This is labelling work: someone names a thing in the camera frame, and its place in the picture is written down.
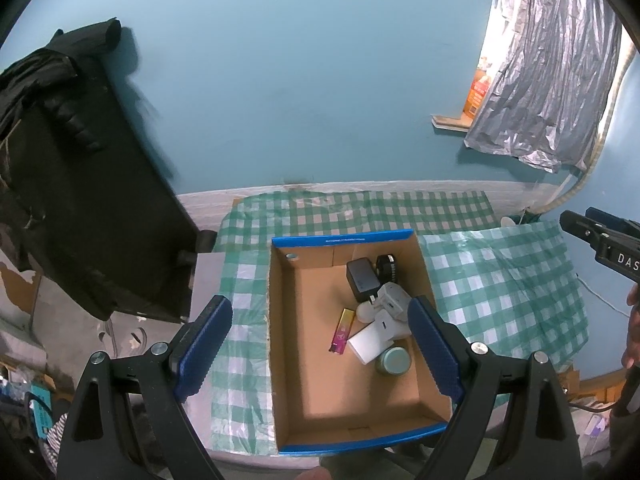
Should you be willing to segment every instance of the jar lid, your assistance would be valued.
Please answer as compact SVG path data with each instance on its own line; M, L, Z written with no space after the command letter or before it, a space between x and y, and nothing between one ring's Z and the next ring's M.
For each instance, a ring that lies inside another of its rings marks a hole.
M394 346L382 356L382 366L389 374L402 375L411 367L411 356L401 346Z

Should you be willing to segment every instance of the plastic curtain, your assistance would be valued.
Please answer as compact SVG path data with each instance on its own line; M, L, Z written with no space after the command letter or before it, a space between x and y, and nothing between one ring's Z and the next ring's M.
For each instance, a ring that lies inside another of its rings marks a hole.
M605 0L516 0L513 41L465 144L556 172L586 169L622 25Z

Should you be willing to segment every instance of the wooden shelf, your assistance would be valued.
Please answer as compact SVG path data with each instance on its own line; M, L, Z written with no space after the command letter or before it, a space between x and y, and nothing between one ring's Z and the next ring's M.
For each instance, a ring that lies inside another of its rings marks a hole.
M431 124L441 130L451 130L453 132L467 133L471 127L473 119L467 114L460 114L460 117L445 117L442 115L432 115Z

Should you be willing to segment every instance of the screw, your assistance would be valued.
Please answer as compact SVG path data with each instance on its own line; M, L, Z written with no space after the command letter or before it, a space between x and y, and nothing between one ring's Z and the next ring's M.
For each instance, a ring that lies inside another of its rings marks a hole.
M91 354L91 357L89 357L89 361L91 361L91 364L93 365L98 365L102 361L104 361L104 358L106 356L107 354L105 354L104 352L94 352Z
M489 351L489 349L484 343L476 341L475 343L471 343L471 351L474 354L484 355Z
M169 345L167 343L154 343L151 347L151 353L153 355L162 355L169 349Z
M536 352L535 354L533 354L533 358L541 365L549 361L549 357L547 357L544 352Z

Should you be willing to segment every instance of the cardboard box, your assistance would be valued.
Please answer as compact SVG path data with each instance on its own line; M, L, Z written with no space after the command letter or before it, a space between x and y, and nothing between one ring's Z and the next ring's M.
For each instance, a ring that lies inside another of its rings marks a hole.
M412 230L274 238L268 283L276 444L283 454L387 447L443 431L451 416L413 337L400 377L363 365L347 348L328 351L344 308L357 307L346 263L393 253L412 297L433 293ZM357 320L351 335L364 327Z

